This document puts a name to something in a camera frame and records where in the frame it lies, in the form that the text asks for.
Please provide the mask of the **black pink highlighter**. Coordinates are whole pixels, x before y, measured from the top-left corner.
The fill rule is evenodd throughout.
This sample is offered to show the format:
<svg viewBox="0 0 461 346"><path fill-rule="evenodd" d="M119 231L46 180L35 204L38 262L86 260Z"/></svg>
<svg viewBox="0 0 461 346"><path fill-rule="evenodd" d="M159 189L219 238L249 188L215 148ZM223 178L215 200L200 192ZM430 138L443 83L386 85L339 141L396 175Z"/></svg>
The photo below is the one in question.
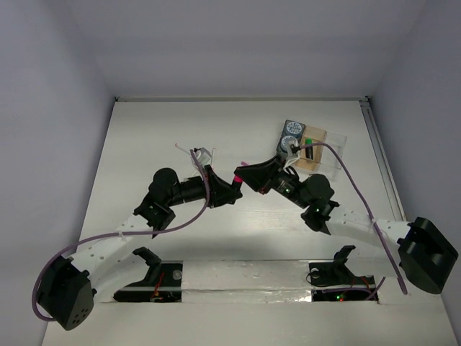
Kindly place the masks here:
<svg viewBox="0 0 461 346"><path fill-rule="evenodd" d="M243 184L243 181L237 182L233 180L231 186L234 190L239 191L241 189L242 184Z"/></svg>

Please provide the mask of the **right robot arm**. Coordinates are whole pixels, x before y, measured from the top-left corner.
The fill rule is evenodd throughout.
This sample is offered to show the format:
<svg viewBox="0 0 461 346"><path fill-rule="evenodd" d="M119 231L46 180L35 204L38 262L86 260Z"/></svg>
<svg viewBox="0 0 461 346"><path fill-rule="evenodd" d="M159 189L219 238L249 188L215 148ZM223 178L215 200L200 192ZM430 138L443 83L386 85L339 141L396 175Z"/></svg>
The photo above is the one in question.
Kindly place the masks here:
<svg viewBox="0 0 461 346"><path fill-rule="evenodd" d="M400 286L406 281L420 290L440 294L459 254L428 219L386 221L372 212L362 215L332 199L328 178L312 174L304 181L275 156L253 165L237 167L235 174L262 195L274 190L304 211L301 218L309 229L329 236L363 241L384 251L387 264L382 276L395 276Z"/></svg>

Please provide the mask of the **black green highlighter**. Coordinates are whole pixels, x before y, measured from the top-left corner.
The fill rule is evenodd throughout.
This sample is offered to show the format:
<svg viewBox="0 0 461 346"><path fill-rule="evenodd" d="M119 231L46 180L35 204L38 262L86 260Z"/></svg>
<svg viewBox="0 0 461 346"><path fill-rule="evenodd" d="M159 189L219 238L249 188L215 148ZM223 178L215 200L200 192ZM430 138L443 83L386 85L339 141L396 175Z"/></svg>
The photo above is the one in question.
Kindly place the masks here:
<svg viewBox="0 0 461 346"><path fill-rule="evenodd" d="M311 144L308 144L306 146L307 147L305 148L305 156L306 156L307 159L313 160L314 159L313 147L311 146Z"/></svg>

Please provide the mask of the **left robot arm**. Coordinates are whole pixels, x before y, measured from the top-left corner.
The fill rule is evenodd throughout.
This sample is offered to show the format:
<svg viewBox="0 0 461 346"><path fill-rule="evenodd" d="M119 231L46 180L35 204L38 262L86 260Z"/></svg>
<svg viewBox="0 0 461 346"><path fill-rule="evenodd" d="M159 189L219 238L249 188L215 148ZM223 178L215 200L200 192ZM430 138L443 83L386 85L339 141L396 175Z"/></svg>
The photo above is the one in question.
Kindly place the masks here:
<svg viewBox="0 0 461 346"><path fill-rule="evenodd" d="M134 275L142 284L161 280L161 259L148 242L169 233L173 207L203 200L204 208L232 205L242 197L242 181L226 182L206 165L199 175L180 181L171 168L158 170L148 193L116 231L81 240L55 254L41 270L32 289L32 310L43 321L66 331L77 328L116 276L141 258Z"/></svg>

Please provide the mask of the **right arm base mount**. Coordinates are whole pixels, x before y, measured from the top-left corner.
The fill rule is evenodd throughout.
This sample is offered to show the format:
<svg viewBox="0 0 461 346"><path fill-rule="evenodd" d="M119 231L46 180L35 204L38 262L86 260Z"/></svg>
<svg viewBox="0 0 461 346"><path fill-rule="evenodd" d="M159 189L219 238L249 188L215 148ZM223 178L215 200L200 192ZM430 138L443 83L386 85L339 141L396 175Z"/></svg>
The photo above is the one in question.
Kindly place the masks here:
<svg viewBox="0 0 461 346"><path fill-rule="evenodd" d="M346 266L354 250L354 245L347 245L332 260L308 265L305 279L312 288L312 302L378 301L374 277L356 276Z"/></svg>

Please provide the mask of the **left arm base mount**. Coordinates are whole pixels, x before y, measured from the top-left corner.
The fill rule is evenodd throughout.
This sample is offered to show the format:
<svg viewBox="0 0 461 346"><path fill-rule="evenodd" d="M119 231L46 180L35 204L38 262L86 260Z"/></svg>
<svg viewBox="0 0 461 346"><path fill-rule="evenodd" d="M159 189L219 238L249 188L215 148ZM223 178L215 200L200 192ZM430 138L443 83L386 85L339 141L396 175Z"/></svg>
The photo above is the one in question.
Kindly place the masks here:
<svg viewBox="0 0 461 346"><path fill-rule="evenodd" d="M180 303L182 301L182 262L162 262L146 247L133 254L141 258L147 271L142 280L117 290L113 299L118 303Z"/></svg>

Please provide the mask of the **blue white round jar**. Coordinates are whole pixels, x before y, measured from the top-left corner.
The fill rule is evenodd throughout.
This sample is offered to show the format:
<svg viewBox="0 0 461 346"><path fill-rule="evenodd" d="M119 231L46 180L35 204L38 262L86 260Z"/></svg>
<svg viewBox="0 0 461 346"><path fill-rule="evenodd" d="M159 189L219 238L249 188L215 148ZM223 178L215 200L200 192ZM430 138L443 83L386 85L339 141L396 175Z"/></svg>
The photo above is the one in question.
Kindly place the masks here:
<svg viewBox="0 0 461 346"><path fill-rule="evenodd" d="M283 134L285 136L294 136L299 138L303 135L304 125L297 121L287 120L284 125Z"/></svg>

